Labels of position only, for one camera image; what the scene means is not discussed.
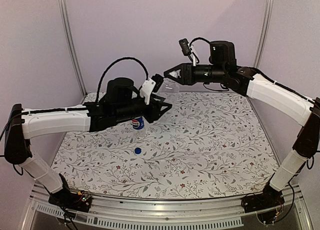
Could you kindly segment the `Pepsi bottle with blue label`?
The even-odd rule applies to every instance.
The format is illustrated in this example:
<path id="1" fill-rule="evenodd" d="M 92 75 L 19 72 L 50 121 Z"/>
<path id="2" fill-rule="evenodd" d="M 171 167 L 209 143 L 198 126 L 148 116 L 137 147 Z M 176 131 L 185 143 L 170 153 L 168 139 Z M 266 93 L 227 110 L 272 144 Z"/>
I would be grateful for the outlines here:
<path id="1" fill-rule="evenodd" d="M 143 117 L 135 118 L 131 121 L 132 132 L 135 138 L 142 138 L 146 135 L 146 127 Z"/>

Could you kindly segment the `blue bottle cap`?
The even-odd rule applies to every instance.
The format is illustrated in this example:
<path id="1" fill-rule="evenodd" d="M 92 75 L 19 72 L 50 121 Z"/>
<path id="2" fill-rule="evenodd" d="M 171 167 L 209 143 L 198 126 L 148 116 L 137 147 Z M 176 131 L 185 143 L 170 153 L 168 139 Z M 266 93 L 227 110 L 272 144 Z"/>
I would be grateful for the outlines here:
<path id="1" fill-rule="evenodd" d="M 134 153 L 137 154 L 137 155 L 141 154 L 141 152 L 142 152 L 142 149 L 139 148 L 139 147 L 134 149 Z"/>

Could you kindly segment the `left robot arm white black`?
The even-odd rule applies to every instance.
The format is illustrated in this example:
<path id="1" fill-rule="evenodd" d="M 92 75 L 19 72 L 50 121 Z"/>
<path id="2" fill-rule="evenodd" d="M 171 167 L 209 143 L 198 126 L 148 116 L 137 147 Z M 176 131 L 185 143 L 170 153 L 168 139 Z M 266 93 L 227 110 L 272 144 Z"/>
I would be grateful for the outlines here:
<path id="1" fill-rule="evenodd" d="M 62 174 L 55 172 L 31 151 L 34 137 L 62 132 L 100 132 L 120 123 L 143 117 L 148 123 L 159 120 L 172 108 L 155 93 L 163 79 L 148 78 L 140 89 L 129 78 L 116 78 L 107 84 L 102 98 L 73 107 L 31 110 L 13 105 L 3 129 L 4 158 L 19 166 L 49 192 L 49 203 L 62 209 L 89 212 L 91 195 L 71 192 Z"/>

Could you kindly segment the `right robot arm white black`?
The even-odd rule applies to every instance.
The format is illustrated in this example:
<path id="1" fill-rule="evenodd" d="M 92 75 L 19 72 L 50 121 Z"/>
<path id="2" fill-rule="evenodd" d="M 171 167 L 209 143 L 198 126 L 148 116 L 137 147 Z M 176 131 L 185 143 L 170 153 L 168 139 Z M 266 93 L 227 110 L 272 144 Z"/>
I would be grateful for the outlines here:
<path id="1" fill-rule="evenodd" d="M 297 139 L 279 169 L 271 176 L 260 194 L 248 193 L 241 199 L 246 213 L 283 206 L 282 190 L 319 152 L 320 100 L 311 99 L 272 80 L 254 67 L 237 65 L 235 46 L 228 41 L 211 41 L 209 64 L 200 64 L 193 44 L 179 41 L 181 51 L 191 63 L 181 63 L 164 72 L 166 78 L 180 85 L 219 83 L 244 97 L 262 101 L 283 112 L 301 126 Z"/>

